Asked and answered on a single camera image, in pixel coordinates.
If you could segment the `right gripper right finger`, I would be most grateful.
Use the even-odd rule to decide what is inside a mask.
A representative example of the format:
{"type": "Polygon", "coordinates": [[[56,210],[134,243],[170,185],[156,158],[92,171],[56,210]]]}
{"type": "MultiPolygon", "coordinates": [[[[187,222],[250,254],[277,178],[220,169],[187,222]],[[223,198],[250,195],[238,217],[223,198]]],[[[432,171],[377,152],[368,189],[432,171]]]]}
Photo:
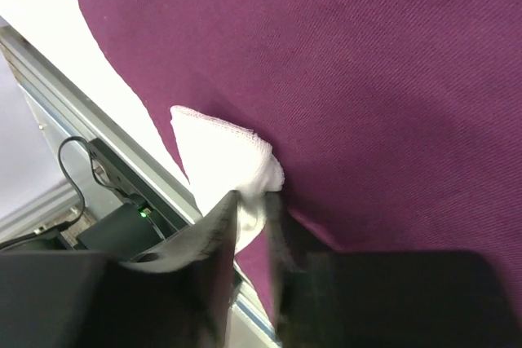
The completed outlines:
{"type": "Polygon", "coordinates": [[[338,253],[264,197],[273,325],[284,347],[518,347],[521,325],[469,251],[338,253]]]}

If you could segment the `white gauze pad bottom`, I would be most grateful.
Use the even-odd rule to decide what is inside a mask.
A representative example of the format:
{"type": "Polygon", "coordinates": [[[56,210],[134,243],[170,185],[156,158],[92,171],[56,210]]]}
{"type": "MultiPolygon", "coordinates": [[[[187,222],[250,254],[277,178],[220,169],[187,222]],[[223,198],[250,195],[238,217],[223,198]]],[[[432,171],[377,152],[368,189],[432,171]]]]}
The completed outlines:
{"type": "Polygon", "coordinates": [[[266,224],[264,194],[280,191],[285,181],[272,145],[253,130],[191,108],[173,106],[170,114],[181,165],[201,214],[228,192],[239,192],[236,251],[242,251],[266,224]]]}

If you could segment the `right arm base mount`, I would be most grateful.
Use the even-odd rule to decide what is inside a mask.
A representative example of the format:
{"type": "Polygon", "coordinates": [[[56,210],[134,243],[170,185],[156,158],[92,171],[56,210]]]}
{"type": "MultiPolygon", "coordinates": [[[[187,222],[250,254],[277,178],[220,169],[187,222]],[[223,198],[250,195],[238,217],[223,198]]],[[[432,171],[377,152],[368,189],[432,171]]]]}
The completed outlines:
{"type": "Polygon", "coordinates": [[[70,136],[60,143],[57,158],[62,174],[79,197],[79,210],[69,220],[2,242],[3,253],[97,251],[121,261],[133,261],[188,226],[186,220],[101,139],[88,141],[70,136]],[[87,220],[87,199],[63,160],[64,148],[70,143],[82,145],[94,182],[120,202],[114,211],[83,229],[80,225],[87,220]]]}

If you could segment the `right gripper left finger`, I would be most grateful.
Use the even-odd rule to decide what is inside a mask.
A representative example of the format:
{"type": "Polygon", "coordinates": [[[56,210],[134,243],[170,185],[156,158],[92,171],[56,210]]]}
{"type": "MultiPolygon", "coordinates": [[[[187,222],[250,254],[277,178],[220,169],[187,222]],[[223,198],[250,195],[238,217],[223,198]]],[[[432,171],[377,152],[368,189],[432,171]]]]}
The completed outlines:
{"type": "Polygon", "coordinates": [[[4,347],[222,347],[239,195],[135,262],[89,251],[1,255],[4,347]]]}

